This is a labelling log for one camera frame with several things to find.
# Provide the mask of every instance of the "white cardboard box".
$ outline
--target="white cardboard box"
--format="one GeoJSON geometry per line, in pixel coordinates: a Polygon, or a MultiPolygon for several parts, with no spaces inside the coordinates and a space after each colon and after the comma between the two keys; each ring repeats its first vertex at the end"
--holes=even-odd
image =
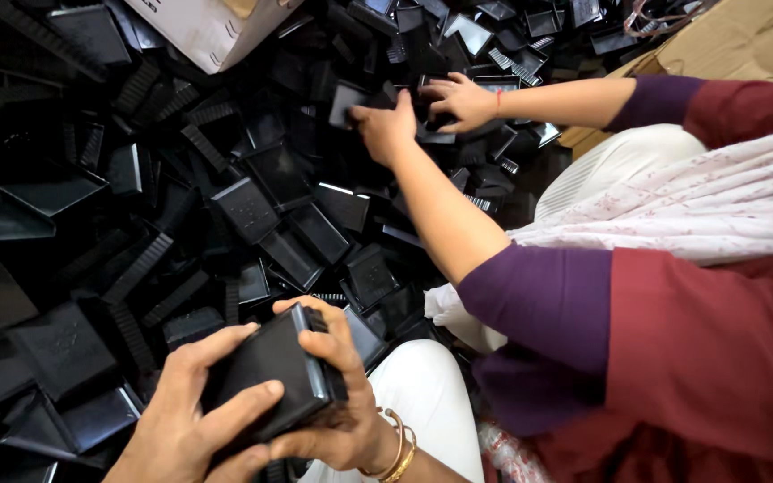
{"type": "Polygon", "coordinates": [[[222,0],[126,0],[139,15],[209,74],[240,62],[302,0],[259,0],[246,20],[222,0]]]}

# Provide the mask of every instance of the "hand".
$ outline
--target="hand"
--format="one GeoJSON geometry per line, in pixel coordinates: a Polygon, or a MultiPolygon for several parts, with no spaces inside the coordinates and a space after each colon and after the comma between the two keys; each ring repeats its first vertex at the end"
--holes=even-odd
{"type": "Polygon", "coordinates": [[[104,483],[241,483],[268,463],[268,448],[252,446],[205,477],[211,456],[273,407],[285,391],[282,382],[267,381],[202,414],[199,399],[208,368],[258,328],[255,323],[226,327],[169,354],[154,397],[104,483]]]}
{"type": "Polygon", "coordinates": [[[314,458],[339,471],[356,467],[370,473],[386,471],[399,451],[399,435],[374,407],[374,392],[350,338],[348,320],[340,309],[309,296],[276,302],[273,311],[282,312],[295,302],[324,317],[329,333],[300,332],[300,345],[342,372],[348,402],[319,414],[313,426],[274,439],[271,458],[314,458]]]}
{"type": "Polygon", "coordinates": [[[450,72],[452,81],[432,79],[431,83],[419,89],[419,93],[442,101],[433,102],[429,116],[449,113],[458,122],[441,127],[438,132],[467,132],[482,126],[497,116],[497,95],[480,88],[464,74],[450,72]]]}
{"type": "Polygon", "coordinates": [[[389,169],[399,148],[415,142],[416,116],[407,89],[399,93],[399,101],[392,111],[352,106],[349,114],[360,123],[358,129],[372,159],[389,169]]]}

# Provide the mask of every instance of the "cardboard box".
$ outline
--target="cardboard box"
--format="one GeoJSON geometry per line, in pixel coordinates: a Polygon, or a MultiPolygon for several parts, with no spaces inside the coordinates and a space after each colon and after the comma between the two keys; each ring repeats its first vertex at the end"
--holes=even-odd
{"type": "Polygon", "coordinates": [[[240,62],[302,4],[302,0],[258,0],[242,19],[234,13],[239,8],[232,10],[222,0],[126,2],[208,74],[240,62]]]}
{"type": "MultiPolygon", "coordinates": [[[[663,45],[608,77],[671,74],[773,82],[773,0],[722,0],[663,45]]],[[[583,156],[611,134],[571,127],[560,144],[583,156]]]]}

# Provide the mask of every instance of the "gold bangle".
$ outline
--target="gold bangle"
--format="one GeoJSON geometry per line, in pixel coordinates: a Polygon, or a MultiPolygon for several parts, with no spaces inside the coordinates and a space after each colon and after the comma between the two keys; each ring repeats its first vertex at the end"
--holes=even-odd
{"type": "Polygon", "coordinates": [[[399,465],[398,469],[395,470],[395,473],[384,479],[381,479],[381,483],[395,483],[402,477],[402,475],[404,475],[404,471],[407,470],[407,466],[411,466],[413,455],[416,454],[416,433],[413,432],[413,429],[411,429],[410,426],[406,427],[411,431],[411,452],[404,457],[404,461],[401,462],[401,465],[399,465]]]}
{"type": "MultiPolygon", "coordinates": [[[[378,412],[381,412],[381,408],[380,407],[376,408],[376,410],[378,412]]],[[[404,444],[404,423],[401,422],[401,418],[399,417],[398,414],[396,414],[395,412],[392,411],[392,409],[389,409],[389,408],[386,411],[384,411],[384,414],[386,414],[386,416],[388,418],[395,419],[396,423],[399,423],[399,426],[398,426],[398,429],[399,429],[399,454],[395,456],[395,459],[392,460],[392,464],[389,465],[389,467],[387,469],[383,470],[382,472],[380,472],[378,474],[369,473],[368,471],[362,469],[361,467],[357,468],[357,471],[359,471],[361,475],[368,476],[369,478],[374,478],[374,479],[381,479],[381,478],[384,478],[384,477],[392,474],[392,472],[395,470],[395,466],[399,465],[399,460],[401,460],[401,451],[403,449],[403,444],[404,444]]]]}

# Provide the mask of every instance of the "white pants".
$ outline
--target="white pants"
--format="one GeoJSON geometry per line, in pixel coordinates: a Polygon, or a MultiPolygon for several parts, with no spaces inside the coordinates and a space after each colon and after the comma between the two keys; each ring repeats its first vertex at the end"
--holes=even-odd
{"type": "Polygon", "coordinates": [[[619,132],[574,161],[544,190],[535,219],[568,208],[646,169],[701,155],[699,139],[674,124],[656,124],[619,132]]]}
{"type": "MultiPolygon", "coordinates": [[[[476,423],[458,363],[434,340],[405,342],[369,377],[377,405],[411,426],[416,444],[473,483],[484,483],[476,423]]],[[[354,469],[338,472],[316,461],[301,483],[357,483],[354,469]]]]}

